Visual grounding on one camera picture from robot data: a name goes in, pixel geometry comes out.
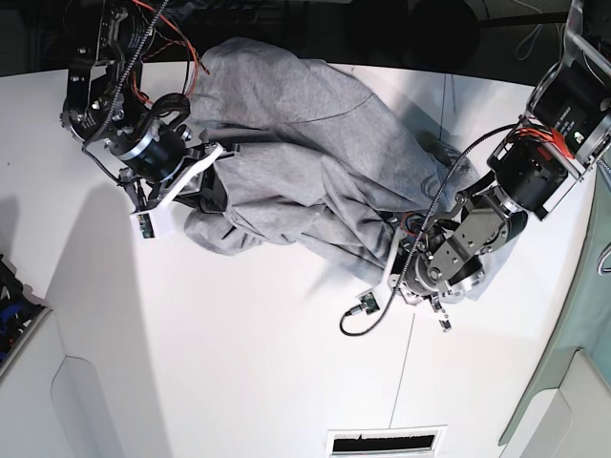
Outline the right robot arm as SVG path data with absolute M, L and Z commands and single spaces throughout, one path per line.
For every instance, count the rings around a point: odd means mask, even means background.
M 123 165 L 106 175 L 126 192 L 136 210 L 151 210 L 168 198 L 204 214 L 221 214 L 228 197 L 212 166 L 197 166 L 213 153 L 206 137 L 192 145 L 186 124 L 189 96 L 203 65 L 167 4 L 148 1 L 79 1 L 81 29 L 69 67 L 61 124 L 91 156 L 101 141 Z M 183 87 L 152 99 L 140 88 L 143 64 L 166 25 L 187 50 Z

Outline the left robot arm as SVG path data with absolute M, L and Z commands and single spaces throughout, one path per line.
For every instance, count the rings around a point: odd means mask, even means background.
M 444 204 L 397 225 L 382 282 L 361 306 L 387 312 L 429 306 L 444 330 L 446 305 L 480 291 L 529 217 L 546 219 L 571 189 L 601 166 L 610 148 L 610 5 L 571 4 L 560 60 L 531 93 L 517 122 L 497 129 L 487 173 Z

